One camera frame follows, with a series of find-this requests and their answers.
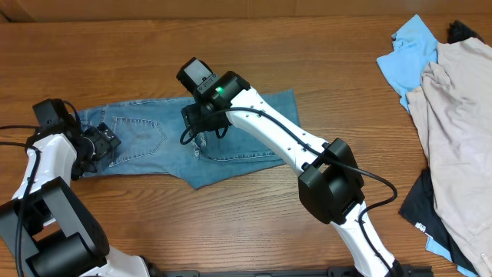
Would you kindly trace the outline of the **light blue denim jeans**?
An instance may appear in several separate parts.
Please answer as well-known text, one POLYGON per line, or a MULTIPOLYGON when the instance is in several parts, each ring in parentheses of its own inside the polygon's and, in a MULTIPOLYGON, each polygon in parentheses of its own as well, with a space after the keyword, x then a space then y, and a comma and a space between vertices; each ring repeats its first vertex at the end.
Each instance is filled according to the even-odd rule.
POLYGON ((105 123, 121 141, 113 153, 97 162, 95 174, 169 174, 199 189, 283 165, 267 146, 235 127, 224 138, 204 132, 182 145, 181 109, 193 101, 191 97, 148 98, 80 111, 83 128, 105 123))

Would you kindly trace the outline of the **dark garment at top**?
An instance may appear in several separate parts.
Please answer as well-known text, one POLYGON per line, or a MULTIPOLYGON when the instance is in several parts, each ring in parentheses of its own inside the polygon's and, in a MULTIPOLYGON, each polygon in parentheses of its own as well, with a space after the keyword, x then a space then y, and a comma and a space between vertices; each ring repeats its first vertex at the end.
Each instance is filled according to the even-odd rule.
POLYGON ((477 38, 484 42, 477 32, 465 25, 463 22, 455 20, 449 24, 449 28, 447 30, 447 42, 449 44, 461 42, 469 38, 477 38))

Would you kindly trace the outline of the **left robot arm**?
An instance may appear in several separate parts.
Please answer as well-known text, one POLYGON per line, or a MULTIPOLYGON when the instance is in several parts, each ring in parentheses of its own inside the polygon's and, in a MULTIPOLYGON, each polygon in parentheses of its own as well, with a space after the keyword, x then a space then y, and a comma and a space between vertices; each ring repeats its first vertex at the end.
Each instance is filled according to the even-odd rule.
POLYGON ((1 206, 1 238, 20 276, 160 276, 145 257, 127 255, 107 236, 70 184, 112 153, 120 139, 104 123, 83 129, 75 107, 49 98, 33 107, 38 125, 21 147, 25 175, 1 206))

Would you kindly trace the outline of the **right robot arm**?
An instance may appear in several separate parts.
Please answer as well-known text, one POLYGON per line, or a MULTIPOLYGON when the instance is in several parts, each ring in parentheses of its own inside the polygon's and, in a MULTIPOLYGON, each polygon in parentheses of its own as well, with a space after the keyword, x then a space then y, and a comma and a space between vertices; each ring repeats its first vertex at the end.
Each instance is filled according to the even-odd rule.
POLYGON ((301 204, 318 221, 335 227, 362 276, 404 274, 368 218, 370 206, 362 192, 365 176, 382 183, 386 179, 359 169, 346 142, 327 142, 306 132, 235 72, 218 76, 203 61, 191 58, 177 79, 195 100, 181 111, 186 124, 182 145, 200 132, 213 131, 221 139, 230 126, 246 131, 290 166, 298 178, 301 204))

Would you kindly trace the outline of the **black garment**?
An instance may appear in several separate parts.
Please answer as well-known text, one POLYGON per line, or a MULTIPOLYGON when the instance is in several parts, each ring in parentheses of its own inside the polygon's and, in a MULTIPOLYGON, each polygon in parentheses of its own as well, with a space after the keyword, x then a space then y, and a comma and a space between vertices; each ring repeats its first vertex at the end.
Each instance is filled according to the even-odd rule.
POLYGON ((444 227, 434 210, 434 190, 430 169, 424 169, 415 181, 399 214, 427 236, 425 249, 457 266, 465 276, 477 276, 474 267, 444 227))

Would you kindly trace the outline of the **light blue shirt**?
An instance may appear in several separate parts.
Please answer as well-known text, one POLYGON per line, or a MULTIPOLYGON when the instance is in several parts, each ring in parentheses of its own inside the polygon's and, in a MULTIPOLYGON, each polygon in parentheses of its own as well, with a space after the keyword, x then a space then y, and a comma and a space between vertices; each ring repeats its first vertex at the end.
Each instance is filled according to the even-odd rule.
POLYGON ((414 15, 391 37, 393 51, 378 57, 376 63, 409 112, 407 93, 420 85, 426 65, 437 62, 438 40, 419 15, 414 15))

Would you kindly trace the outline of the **beige garment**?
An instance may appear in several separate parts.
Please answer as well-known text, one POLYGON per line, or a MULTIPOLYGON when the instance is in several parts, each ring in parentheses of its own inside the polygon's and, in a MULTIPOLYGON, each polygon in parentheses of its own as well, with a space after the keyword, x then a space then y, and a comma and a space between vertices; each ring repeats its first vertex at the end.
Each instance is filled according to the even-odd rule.
POLYGON ((491 48, 438 44, 408 108, 430 167, 434 210, 479 276, 491 274, 491 48))

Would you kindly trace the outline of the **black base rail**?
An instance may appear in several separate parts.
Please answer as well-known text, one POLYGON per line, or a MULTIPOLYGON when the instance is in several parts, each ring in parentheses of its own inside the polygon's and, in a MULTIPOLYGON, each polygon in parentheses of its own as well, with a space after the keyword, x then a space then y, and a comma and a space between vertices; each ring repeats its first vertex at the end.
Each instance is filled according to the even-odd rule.
POLYGON ((362 277, 354 266, 331 266, 324 270, 287 270, 271 272, 199 272, 168 271, 164 277, 362 277))

